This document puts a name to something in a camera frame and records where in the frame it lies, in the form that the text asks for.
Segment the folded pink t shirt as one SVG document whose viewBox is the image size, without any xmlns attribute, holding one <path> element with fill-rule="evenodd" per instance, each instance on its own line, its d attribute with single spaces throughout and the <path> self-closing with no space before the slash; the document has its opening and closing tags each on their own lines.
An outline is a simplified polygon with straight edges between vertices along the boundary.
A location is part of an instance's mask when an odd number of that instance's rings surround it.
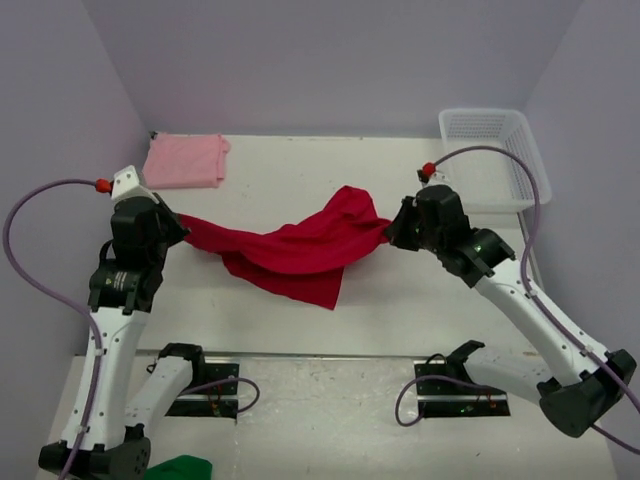
<svg viewBox="0 0 640 480">
<path fill-rule="evenodd" d="M 221 134 L 156 133 L 142 168 L 146 185 L 157 189 L 217 188 L 226 177 L 230 142 Z"/>
</svg>

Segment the green t shirt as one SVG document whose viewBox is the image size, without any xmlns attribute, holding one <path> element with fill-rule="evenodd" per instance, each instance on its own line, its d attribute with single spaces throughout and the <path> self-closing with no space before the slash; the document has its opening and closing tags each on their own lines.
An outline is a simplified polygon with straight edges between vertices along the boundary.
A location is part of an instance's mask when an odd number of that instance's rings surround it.
<svg viewBox="0 0 640 480">
<path fill-rule="evenodd" d="M 212 480 L 210 461 L 191 455 L 181 455 L 149 468 L 144 480 Z"/>
</svg>

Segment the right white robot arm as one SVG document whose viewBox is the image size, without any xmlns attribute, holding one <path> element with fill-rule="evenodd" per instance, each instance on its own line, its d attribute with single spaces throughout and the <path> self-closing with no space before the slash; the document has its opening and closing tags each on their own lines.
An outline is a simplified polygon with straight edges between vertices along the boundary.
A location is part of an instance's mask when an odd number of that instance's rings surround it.
<svg viewBox="0 0 640 480">
<path fill-rule="evenodd" d="M 427 186 L 407 196 L 385 234 L 391 245 L 426 250 L 442 267 L 497 307 L 540 356 L 527 361 L 469 341 L 447 360 L 456 392 L 475 386 L 516 395 L 541 408 L 560 432 L 578 438 L 625 394 L 637 363 L 581 330 L 526 273 L 496 232 L 471 226 L 457 193 Z"/>
</svg>

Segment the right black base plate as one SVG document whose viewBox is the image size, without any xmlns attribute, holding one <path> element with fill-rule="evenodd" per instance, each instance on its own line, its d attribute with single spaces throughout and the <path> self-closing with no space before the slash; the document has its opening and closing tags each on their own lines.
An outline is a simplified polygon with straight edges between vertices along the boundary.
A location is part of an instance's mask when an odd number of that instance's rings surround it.
<svg viewBox="0 0 640 480">
<path fill-rule="evenodd" d="M 472 383 L 457 367 L 450 367 L 443 356 L 414 363 L 415 377 L 446 376 Z M 420 381 L 416 384 L 417 406 L 421 418 L 509 417 L 507 394 L 497 389 L 481 390 L 443 380 Z"/>
</svg>

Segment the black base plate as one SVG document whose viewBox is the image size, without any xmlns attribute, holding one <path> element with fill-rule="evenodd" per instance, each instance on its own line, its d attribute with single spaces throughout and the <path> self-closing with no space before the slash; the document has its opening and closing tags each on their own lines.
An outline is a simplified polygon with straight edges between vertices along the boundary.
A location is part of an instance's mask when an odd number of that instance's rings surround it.
<svg viewBox="0 0 640 480">
<path fill-rule="evenodd" d="M 205 358 L 205 377 L 199 385 L 238 377 L 240 364 L 230 358 Z M 238 384 L 228 383 L 181 396 L 166 413 L 167 417 L 190 419 L 231 419 L 238 416 Z"/>
<path fill-rule="evenodd" d="M 414 363 L 415 377 L 446 376 L 472 383 L 457 367 L 450 367 L 443 356 Z M 497 389 L 481 390 L 443 380 L 420 381 L 416 384 L 417 406 L 421 418 L 509 417 L 507 394 Z"/>
</svg>

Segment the red t shirt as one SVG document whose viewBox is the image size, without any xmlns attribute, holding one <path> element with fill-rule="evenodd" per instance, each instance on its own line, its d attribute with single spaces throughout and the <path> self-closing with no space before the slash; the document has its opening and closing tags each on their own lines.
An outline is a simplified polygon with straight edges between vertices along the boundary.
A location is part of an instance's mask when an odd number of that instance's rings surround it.
<svg viewBox="0 0 640 480">
<path fill-rule="evenodd" d="M 333 310 L 344 270 L 388 242 L 391 221 L 370 194 L 343 186 L 320 211 L 297 224 L 259 234 L 182 214 L 186 242 L 217 255 L 227 271 L 269 293 Z"/>
</svg>

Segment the white plastic basket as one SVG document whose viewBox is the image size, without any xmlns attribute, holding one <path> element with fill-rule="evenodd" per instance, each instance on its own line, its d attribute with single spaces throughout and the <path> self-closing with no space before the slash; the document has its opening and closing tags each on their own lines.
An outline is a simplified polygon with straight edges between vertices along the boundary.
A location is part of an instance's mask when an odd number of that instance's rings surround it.
<svg viewBox="0 0 640 480">
<path fill-rule="evenodd" d="M 548 176 L 523 113 L 496 108 L 446 109 L 439 113 L 439 127 L 447 153 L 484 145 L 514 154 L 533 175 L 540 203 L 551 201 Z M 438 172 L 471 213 L 512 214 L 534 206 L 525 170 L 501 153 L 476 149 L 446 161 Z"/>
</svg>

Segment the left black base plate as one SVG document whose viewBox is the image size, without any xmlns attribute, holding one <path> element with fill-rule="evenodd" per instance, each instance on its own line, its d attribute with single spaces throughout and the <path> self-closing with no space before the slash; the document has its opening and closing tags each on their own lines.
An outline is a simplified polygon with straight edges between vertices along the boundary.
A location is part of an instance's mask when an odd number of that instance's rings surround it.
<svg viewBox="0 0 640 480">
<path fill-rule="evenodd" d="M 240 364 L 230 358 L 205 358 L 205 377 L 199 385 L 238 377 Z M 181 396 L 166 413 L 167 417 L 190 419 L 231 419 L 238 416 L 238 384 L 228 383 Z"/>
</svg>

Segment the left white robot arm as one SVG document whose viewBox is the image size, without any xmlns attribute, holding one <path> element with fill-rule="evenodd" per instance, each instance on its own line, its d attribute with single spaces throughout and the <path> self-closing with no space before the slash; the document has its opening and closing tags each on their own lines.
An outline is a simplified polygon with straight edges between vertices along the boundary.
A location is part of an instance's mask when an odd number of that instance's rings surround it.
<svg viewBox="0 0 640 480">
<path fill-rule="evenodd" d="M 143 478 L 153 427 L 183 391 L 198 392 L 208 379 L 201 347 L 170 343 L 141 390 L 127 397 L 167 251 L 188 231 L 156 194 L 116 200 L 111 231 L 89 282 L 91 334 L 75 405 L 61 438 L 38 459 L 62 478 Z"/>
</svg>

